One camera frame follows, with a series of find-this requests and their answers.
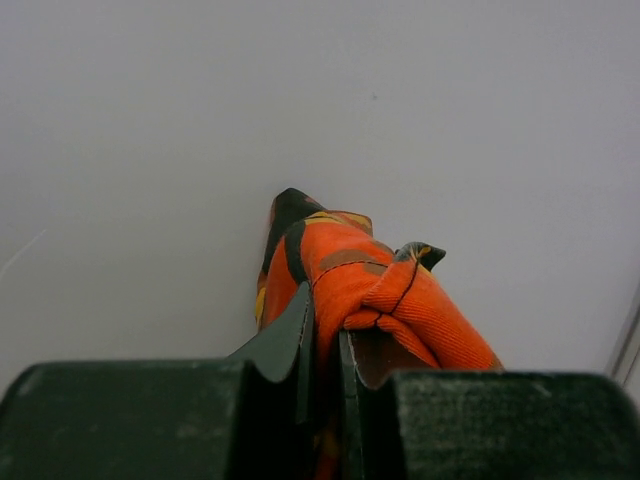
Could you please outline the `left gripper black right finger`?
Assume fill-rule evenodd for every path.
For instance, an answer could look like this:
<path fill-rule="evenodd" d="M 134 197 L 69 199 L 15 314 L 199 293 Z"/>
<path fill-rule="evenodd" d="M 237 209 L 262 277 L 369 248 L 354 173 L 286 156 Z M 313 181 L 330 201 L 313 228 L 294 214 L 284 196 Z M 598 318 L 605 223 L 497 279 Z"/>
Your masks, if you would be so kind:
<path fill-rule="evenodd" d="M 426 363 L 378 329 L 342 331 L 341 445 L 344 479 L 404 479 L 393 375 Z"/>

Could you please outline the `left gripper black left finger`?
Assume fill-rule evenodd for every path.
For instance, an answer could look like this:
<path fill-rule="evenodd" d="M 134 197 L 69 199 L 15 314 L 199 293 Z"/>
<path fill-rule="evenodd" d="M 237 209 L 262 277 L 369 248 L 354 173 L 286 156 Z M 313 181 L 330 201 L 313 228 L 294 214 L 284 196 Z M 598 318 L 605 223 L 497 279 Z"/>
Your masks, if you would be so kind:
<path fill-rule="evenodd" d="M 249 361 L 272 384 L 294 379 L 294 420 L 310 421 L 314 391 L 315 311 L 308 282 L 302 282 L 282 314 L 227 357 Z"/>

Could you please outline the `orange camouflage trousers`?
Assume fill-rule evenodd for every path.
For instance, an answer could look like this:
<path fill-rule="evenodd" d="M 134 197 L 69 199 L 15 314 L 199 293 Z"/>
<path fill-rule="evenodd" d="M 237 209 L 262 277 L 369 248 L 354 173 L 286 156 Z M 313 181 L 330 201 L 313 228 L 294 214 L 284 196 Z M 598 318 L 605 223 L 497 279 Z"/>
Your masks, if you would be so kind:
<path fill-rule="evenodd" d="M 315 310 L 319 390 L 327 392 L 333 342 L 342 330 L 378 329 L 436 369 L 499 370 L 489 344 L 434 276 L 445 251 L 423 242 L 392 250 L 373 236 L 369 217 L 329 210 L 288 188 L 272 203 L 257 281 L 259 329 L 279 317 L 299 285 Z"/>

